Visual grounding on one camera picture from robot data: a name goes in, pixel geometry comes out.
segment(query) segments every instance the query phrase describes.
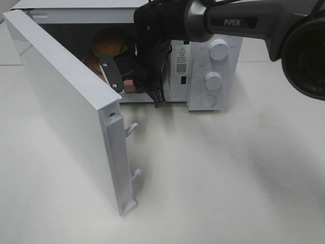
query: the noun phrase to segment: camera lens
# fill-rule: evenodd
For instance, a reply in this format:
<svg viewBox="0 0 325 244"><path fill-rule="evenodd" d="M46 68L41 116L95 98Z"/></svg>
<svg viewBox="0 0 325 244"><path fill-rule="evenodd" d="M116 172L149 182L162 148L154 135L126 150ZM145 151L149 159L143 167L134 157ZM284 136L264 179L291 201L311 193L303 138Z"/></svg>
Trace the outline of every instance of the camera lens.
<svg viewBox="0 0 325 244"><path fill-rule="evenodd" d="M290 83L301 93L325 100L325 20L298 28L287 40L282 66Z"/></svg>
<svg viewBox="0 0 325 244"><path fill-rule="evenodd" d="M325 76L325 62L322 62L322 59L325 61L324 57L325 49L316 49L307 53L305 67L311 76Z"/></svg>

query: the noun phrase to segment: button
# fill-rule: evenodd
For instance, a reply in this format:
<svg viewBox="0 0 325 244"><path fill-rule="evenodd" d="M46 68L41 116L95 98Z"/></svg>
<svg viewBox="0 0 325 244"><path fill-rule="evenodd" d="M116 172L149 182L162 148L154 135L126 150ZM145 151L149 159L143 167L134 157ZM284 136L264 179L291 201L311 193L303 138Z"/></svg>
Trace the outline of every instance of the button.
<svg viewBox="0 0 325 244"><path fill-rule="evenodd" d="M209 95L201 99L201 104L206 108L212 108L216 105L217 99L215 96Z"/></svg>

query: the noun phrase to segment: microwave door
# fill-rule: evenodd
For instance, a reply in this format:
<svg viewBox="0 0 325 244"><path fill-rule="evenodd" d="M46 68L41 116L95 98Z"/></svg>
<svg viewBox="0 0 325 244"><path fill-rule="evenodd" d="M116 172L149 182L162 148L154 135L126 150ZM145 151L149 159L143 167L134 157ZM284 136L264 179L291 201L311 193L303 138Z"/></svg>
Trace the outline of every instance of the microwave door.
<svg viewBox="0 0 325 244"><path fill-rule="evenodd" d="M24 12L14 10L4 17L49 124L122 215L135 206L136 201L119 107L120 95Z"/></svg>

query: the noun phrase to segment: microwave oven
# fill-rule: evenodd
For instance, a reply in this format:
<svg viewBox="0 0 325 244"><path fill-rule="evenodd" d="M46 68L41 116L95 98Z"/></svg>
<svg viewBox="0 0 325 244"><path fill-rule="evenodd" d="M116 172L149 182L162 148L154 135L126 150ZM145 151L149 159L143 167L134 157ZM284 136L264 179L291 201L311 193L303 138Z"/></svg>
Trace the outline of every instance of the microwave oven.
<svg viewBox="0 0 325 244"><path fill-rule="evenodd" d="M147 0L21 0L4 14L34 93L48 121L71 146L120 215L137 204L119 103L152 102L147 94L119 95L85 64L99 31L132 29ZM215 35L206 43L172 41L163 78L167 102L189 110L226 108L242 38Z"/></svg>

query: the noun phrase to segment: warning label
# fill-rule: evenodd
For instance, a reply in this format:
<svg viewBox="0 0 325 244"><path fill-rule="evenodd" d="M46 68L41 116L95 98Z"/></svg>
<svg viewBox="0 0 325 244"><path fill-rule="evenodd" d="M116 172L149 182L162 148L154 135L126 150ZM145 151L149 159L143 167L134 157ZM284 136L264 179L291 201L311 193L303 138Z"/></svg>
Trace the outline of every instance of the warning label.
<svg viewBox="0 0 325 244"><path fill-rule="evenodd" d="M174 46L173 49L176 53L176 67L177 75L187 75L188 61L189 61L189 46Z"/></svg>

